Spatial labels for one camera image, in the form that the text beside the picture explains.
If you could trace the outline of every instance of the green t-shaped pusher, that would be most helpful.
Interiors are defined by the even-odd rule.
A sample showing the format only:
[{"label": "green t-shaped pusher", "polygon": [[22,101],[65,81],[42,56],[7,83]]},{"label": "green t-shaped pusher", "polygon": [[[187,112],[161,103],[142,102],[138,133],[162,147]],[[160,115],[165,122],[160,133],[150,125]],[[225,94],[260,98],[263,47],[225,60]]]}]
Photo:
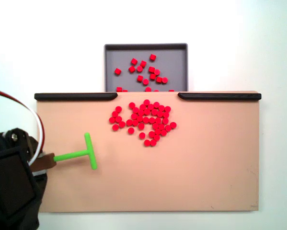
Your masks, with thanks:
[{"label": "green t-shaped pusher", "polygon": [[67,154],[63,154],[60,156],[55,156],[54,161],[64,161],[67,159],[88,155],[90,158],[91,168],[93,170],[97,169],[97,164],[96,164],[93,146],[92,146],[92,142],[91,142],[91,138],[90,138],[90,133],[85,133],[85,141],[86,141],[86,145],[87,145],[87,150],[67,153]]}]

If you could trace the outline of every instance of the white background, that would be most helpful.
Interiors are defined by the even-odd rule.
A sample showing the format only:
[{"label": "white background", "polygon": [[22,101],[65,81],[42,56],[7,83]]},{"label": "white background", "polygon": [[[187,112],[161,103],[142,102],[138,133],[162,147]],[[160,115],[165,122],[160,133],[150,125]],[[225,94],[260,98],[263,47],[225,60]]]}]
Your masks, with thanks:
[{"label": "white background", "polygon": [[[259,211],[40,214],[40,229],[287,229],[287,1],[0,1],[0,90],[33,108],[36,92],[103,92],[104,44],[180,42],[190,91],[262,94]],[[0,132],[15,127],[36,137],[0,98]]]}]

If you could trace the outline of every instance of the tan platform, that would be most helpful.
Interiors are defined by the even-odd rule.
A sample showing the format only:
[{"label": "tan platform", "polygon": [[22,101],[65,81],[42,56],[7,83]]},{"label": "tan platform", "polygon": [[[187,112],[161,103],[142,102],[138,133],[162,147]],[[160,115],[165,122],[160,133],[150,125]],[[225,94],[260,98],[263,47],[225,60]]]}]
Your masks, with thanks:
[{"label": "tan platform", "polygon": [[[114,132],[108,119],[121,106],[145,99],[172,108],[177,128],[146,148],[139,130]],[[185,101],[177,92],[125,92],[112,101],[41,102],[46,152],[84,150],[88,156],[48,170],[42,212],[258,210],[259,102]],[[148,134],[151,126],[144,132]]]}]

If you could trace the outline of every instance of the white cable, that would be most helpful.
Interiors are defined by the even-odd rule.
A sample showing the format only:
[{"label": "white cable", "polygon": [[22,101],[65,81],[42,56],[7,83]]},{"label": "white cable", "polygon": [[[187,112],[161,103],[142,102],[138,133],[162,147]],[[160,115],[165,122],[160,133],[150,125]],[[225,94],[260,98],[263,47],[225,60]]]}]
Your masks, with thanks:
[{"label": "white cable", "polygon": [[36,152],[34,153],[33,157],[30,159],[30,161],[28,162],[28,165],[32,165],[34,163],[34,161],[37,159],[39,152],[41,150],[41,145],[43,142],[43,130],[42,130],[42,125],[41,125],[41,121],[38,117],[38,115],[36,114],[36,112],[34,110],[32,110],[30,107],[28,107],[26,104],[24,104],[23,102],[21,102],[35,117],[37,124],[38,124],[38,128],[39,128],[39,143],[37,145],[37,149]]}]

